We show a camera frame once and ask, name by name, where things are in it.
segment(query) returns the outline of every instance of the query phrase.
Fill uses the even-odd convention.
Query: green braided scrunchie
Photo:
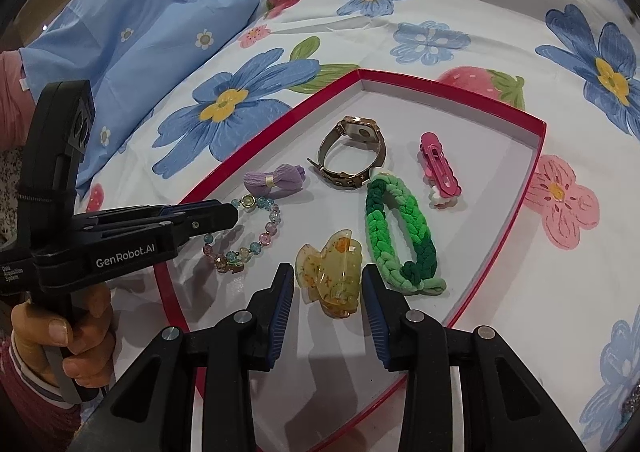
[[[415,263],[407,261],[401,265],[396,256],[385,218],[385,192],[391,194],[398,203],[398,210],[414,246],[417,257]],[[427,221],[418,208],[418,201],[402,180],[389,174],[373,177],[367,187],[366,209],[371,250],[380,275],[386,282],[404,293],[439,295],[445,291],[447,283],[443,279],[433,278],[438,260]]]

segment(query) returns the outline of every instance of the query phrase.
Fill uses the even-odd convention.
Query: yellow hair claw clip
[[[351,231],[340,230],[318,252],[304,245],[296,257],[296,280],[307,288],[311,302],[333,318],[346,318],[358,310],[362,246],[351,239]]]

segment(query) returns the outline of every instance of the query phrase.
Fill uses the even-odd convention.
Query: watch face
[[[342,121],[347,136],[359,142],[378,142],[375,121],[369,118],[345,117]]]

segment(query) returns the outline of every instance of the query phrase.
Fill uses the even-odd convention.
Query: sleeve
[[[35,103],[25,86],[20,53],[0,54],[0,151],[27,141]]]
[[[11,407],[24,423],[26,431],[41,452],[63,452],[80,427],[80,406],[57,402],[52,391],[42,392],[40,384],[21,370],[21,360],[10,339],[0,346],[0,387],[6,395],[0,418]]]

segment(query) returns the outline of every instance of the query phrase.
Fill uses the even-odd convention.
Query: purple hair bow
[[[244,175],[244,186],[254,196],[264,197],[273,187],[300,190],[304,179],[305,169],[299,165],[283,163],[273,172],[247,172]]]

